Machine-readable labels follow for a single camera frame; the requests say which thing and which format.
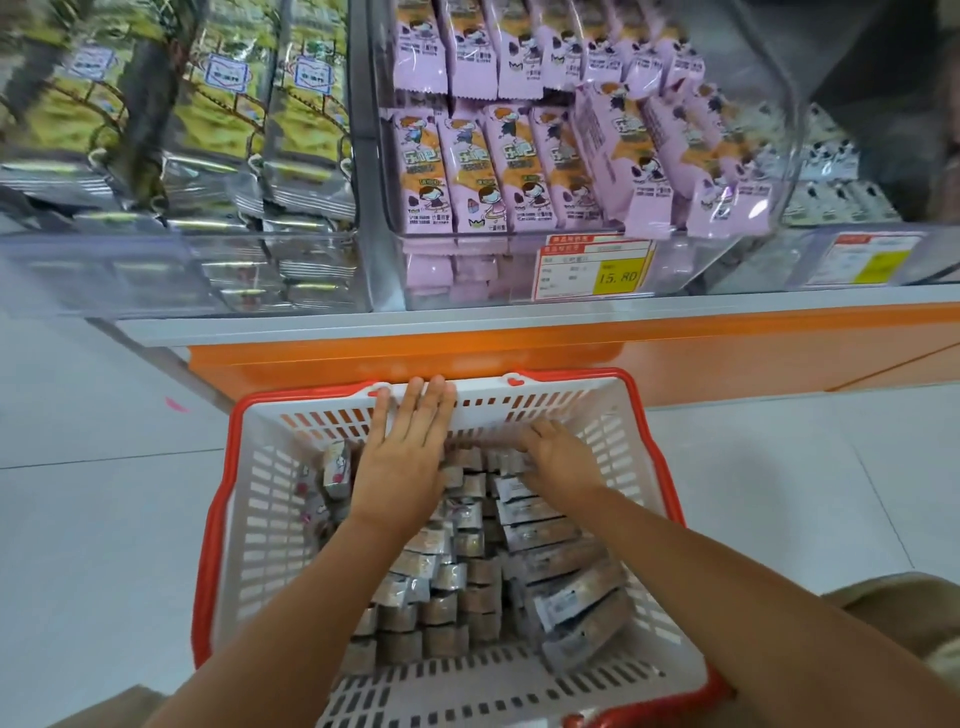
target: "snack packet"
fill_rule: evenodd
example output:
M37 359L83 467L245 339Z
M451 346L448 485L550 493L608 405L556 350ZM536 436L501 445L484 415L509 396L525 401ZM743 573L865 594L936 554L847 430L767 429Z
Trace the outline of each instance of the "snack packet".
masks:
M453 232L437 117L421 109L393 118L408 234Z
M557 672L581 666L610 641L634 616L634 603L618 589L577 622L561 629L540 649L547 665Z
M450 95L494 100L496 55L479 0L440 0Z
M466 624L445 624L423 630L423 651L427 657L464 657L470 649Z
M377 629L382 632L412 632L417 628L417 612L422 604L405 607L380 607Z
M506 232L507 207L479 117L454 111L437 123L457 232Z
M370 675L375 669L376 640L350 640L340 664L340 674Z
M207 3L163 138L168 211L263 214L250 162L263 151L279 33L279 0Z
M404 665L423 659L423 633L381 632L376 636L377 653L384 665Z
M332 500L350 497L350 445L331 443L324 450L324 490Z
M621 84L577 89L574 130L586 158L594 159L594 190L606 216L628 236L670 236L673 188L660 166L637 101Z
M446 93L444 45L430 0L394 0L394 88Z
M577 524L568 518L538 523L505 525L503 530L507 534L507 548L511 553L525 551L537 546L549 546L561 541L570 541L581 535Z
M523 0L483 0L497 56L497 95L501 99L543 96L543 52L533 36Z
M433 594L418 607L420 624L448 624L457 620L457 593Z
M543 629L551 632L561 622L573 619L626 583L623 568L613 560L605 559L561 580L560 584L551 585L549 594L535 596L534 608Z
M507 560L506 576L521 584L533 584L585 569L606 553L603 544L594 538L532 548Z
M654 51L653 36L640 13L636 0L605 0L607 22L616 39L613 49L623 63L627 94L632 99L645 99L660 93L663 61Z
M352 222L347 17L347 0L284 4L262 172L277 205Z
M557 216L527 111L520 104L494 104L487 107L484 124L511 231L550 231L557 227Z
M583 46L566 0L530 0L530 19L543 52L544 88L572 91L581 78Z
M571 0L570 8L583 49L583 80L619 84L623 77L623 62L613 47L600 0Z
M593 180L580 157L569 112L561 107L536 107L531 115L537 150L560 227L567 230L602 227L603 213L593 196Z
M7 132L0 184L54 205L146 205L181 59L197 24L194 0L93 0L69 49L19 125Z

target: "finger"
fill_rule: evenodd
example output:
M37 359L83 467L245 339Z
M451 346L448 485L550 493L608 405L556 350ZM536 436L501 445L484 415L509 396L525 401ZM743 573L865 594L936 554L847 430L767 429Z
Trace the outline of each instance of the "finger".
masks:
M390 440L403 440L407 436L407 430L410 429L410 419L414 416L417 409L417 400L420 398L420 392L423 390L423 380L415 376L407 384L407 391L403 395L403 401L400 408L396 411L394 417L394 428L390 430Z
M440 375L430 379L426 387L426 394L417 405L417 411L414 412L413 419L410 421L410 430L407 432L407 439L416 445L422 445L426 440L427 430L430 429L430 423L433 422L434 415L437 414L437 405L440 404L440 396L444 393L444 378Z
M444 391L440 395L440 405L437 407L437 415L433 418L433 423L426 433L426 446L435 449L437 452L443 452L446 433L450 430L450 420L453 419L453 407L457 403L457 385L452 381L444 385Z
M367 447L376 447L387 436L387 413L390 412L390 389L380 387L376 390L376 403L370 418L370 436Z

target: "red basket rim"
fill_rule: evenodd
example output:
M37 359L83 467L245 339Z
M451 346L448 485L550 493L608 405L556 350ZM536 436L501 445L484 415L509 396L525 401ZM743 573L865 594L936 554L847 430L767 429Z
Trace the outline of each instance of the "red basket rim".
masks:
M568 381L573 379L599 379L615 377L627 387L630 403L636 418L636 427L640 439L650 459L654 464L657 481L660 485L660 495L666 516L671 521L686 525L684 512L673 484L673 477L667 467L666 458L654 441L643 411L640 394L636 389L634 378L622 369L613 367L601 369L569 369L552 371L524 371L517 370L516 374L526 376L538 382ZM369 380L354 384L344 384L333 387L314 387L307 389L291 389L278 392L263 392L248 395L238 401L230 412L227 432L227 446L224 458L224 477L220 487L210 503L206 514L204 540L201 546L200 564L197 570L197 591L193 604L193 624L190 632L190 642L193 647L194 665L199 668L213 652L211 644L213 631L213 615L217 604L217 592L220 586L220 572L224 556L224 531L227 526L227 507L233 488L236 484L237 467L240 458L240 442L243 430L243 418L247 410L255 404L295 400L329 400L338 397L349 397L379 383ZM636 723L637 720L659 714L663 711L676 711L681 708L692 708L708 704L722 697L727 691L727 685L720 675L708 666L708 680L699 690L684 694L669 695L667 697L620 706L601 714L594 721L594 725L614 726Z

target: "price tag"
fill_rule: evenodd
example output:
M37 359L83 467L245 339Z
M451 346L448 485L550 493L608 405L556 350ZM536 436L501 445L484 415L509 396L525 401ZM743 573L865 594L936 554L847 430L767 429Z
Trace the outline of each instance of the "price tag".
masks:
M806 285L889 283L924 237L919 232L839 234Z
M534 301L635 293L653 256L651 240L551 235L537 256Z

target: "yellow price label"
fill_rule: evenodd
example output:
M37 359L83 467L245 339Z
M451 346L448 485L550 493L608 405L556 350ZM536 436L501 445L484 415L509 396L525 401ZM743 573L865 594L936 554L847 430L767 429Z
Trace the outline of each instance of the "yellow price label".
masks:
M877 253L867 263L853 282L860 285L886 283L897 272L897 269L910 256L912 251L891 251Z
M647 263L651 255L631 257L623 260L605 260L600 263L597 280L593 284L594 296L615 296L633 293L643 283L647 273Z

